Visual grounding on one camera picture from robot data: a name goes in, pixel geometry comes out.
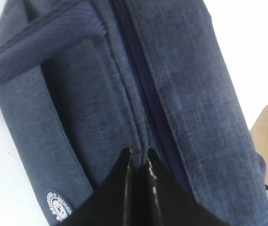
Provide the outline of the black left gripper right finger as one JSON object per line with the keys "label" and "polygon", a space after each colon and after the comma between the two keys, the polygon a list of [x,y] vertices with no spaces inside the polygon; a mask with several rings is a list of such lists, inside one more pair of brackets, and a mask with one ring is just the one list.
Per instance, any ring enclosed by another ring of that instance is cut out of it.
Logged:
{"label": "black left gripper right finger", "polygon": [[148,150],[145,168],[151,226],[227,225],[183,190],[153,149]]}

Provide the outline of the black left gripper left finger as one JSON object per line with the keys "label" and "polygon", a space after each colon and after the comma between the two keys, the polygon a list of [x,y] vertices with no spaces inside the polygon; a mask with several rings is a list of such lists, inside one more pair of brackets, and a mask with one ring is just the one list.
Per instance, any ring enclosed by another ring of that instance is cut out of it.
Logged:
{"label": "black left gripper left finger", "polygon": [[142,226],[142,189],[125,148],[102,184],[65,221],[66,226]]}

